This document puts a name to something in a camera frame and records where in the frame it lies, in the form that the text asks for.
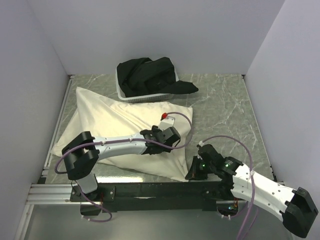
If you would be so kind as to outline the cream satin pillowcase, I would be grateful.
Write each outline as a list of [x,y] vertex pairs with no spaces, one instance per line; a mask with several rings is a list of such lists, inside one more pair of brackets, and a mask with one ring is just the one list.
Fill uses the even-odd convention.
[[[60,157],[62,149],[83,131],[94,137],[122,137],[149,130],[158,125],[163,113],[173,113],[174,127],[181,136],[180,144],[186,142],[191,130],[193,109],[170,102],[130,104],[77,87],[77,109],[51,153]],[[185,181],[188,172],[185,149],[154,155],[123,155],[103,159],[101,164],[136,170],[142,173]]]

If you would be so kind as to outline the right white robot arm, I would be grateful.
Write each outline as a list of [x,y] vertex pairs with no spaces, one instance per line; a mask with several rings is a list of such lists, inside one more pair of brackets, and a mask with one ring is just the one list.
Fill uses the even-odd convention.
[[186,180],[207,180],[209,174],[214,174],[221,181],[217,189],[208,190],[208,194],[219,199],[253,202],[276,216],[292,234],[307,237],[319,211],[306,189],[293,189],[270,180],[251,171],[240,160],[222,156],[211,144],[200,143],[197,148]]

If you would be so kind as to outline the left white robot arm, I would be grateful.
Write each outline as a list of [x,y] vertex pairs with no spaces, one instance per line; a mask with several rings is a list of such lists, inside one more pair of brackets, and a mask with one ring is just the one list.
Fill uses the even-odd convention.
[[173,126],[161,130],[154,125],[150,130],[111,138],[94,137],[90,131],[84,131],[63,148],[61,160],[68,179],[78,184],[88,201],[94,201],[100,195],[96,176],[92,172],[98,161],[124,155],[169,153],[180,140],[181,136]]

